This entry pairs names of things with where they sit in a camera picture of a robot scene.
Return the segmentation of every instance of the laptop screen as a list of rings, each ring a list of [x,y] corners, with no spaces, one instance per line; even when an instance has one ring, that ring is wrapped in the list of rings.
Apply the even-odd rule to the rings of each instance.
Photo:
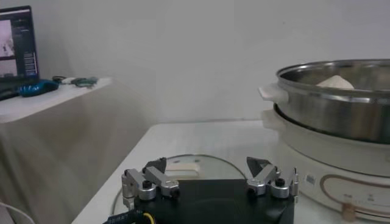
[[[0,82],[37,77],[31,8],[0,9]]]

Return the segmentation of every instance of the stainless steel pot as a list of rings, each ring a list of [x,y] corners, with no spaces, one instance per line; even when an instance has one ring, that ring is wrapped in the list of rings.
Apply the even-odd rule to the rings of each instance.
[[[354,89],[317,86],[339,75]],[[390,144],[390,60],[339,60],[290,66],[259,88],[285,119],[328,135]]]

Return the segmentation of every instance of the tabletop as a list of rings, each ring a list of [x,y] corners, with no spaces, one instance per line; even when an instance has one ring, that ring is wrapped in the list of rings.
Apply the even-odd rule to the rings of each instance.
[[[160,124],[151,127],[135,148],[124,158],[96,195],[72,224],[103,223],[110,215],[115,196],[121,188],[125,169],[140,170],[148,161],[185,153],[208,154],[230,161],[247,177],[246,157],[274,161],[278,136],[265,129],[261,121],[204,122]],[[345,223],[340,213],[300,194],[295,223]],[[371,223],[358,220],[355,223]]]

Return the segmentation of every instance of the white shelf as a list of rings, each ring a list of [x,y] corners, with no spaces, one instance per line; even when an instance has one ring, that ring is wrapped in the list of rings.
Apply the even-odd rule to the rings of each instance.
[[[61,85],[58,90],[34,97],[14,97],[0,101],[0,124],[17,121],[58,104],[111,84],[110,78],[97,81],[92,88]]]

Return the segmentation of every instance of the white cord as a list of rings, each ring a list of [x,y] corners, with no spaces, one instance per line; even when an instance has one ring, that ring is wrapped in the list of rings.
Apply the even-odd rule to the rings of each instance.
[[[32,220],[32,218],[29,217],[29,215],[27,215],[27,214],[24,213],[23,211],[20,211],[19,209],[15,208],[15,207],[13,207],[13,206],[4,204],[3,202],[0,202],[0,206],[9,208],[9,209],[11,209],[11,210],[14,210],[15,212],[19,212],[20,214],[22,214],[23,216],[25,216],[32,224],[35,224],[34,220]]]

